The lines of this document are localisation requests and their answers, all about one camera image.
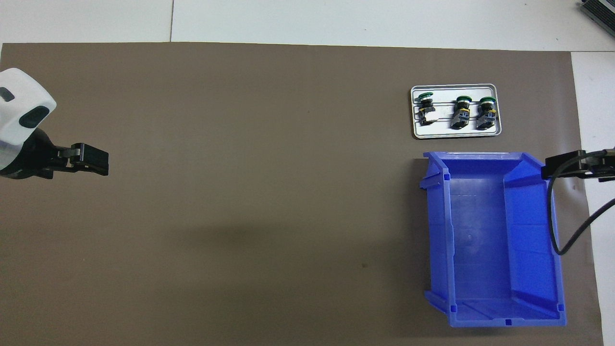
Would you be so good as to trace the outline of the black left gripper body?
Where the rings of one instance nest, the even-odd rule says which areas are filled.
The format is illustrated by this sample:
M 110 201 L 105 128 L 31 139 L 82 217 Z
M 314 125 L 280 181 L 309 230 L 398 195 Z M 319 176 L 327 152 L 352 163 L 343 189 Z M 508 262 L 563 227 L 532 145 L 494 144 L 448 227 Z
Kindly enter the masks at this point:
M 22 144 L 2 141 L 0 175 L 7 179 L 39 177 L 53 179 L 55 172 L 73 173 L 68 158 L 61 156 L 66 147 L 55 146 L 46 132 L 36 129 Z

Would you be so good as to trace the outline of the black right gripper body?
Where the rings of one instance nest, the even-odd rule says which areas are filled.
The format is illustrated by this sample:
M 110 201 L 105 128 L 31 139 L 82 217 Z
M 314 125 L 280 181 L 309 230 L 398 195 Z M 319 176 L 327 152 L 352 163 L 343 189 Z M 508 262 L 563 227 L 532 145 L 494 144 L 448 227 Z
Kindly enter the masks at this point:
M 602 149 L 601 156 L 586 158 L 586 179 L 598 179 L 598 182 L 610 182 L 615 180 L 615 149 Z

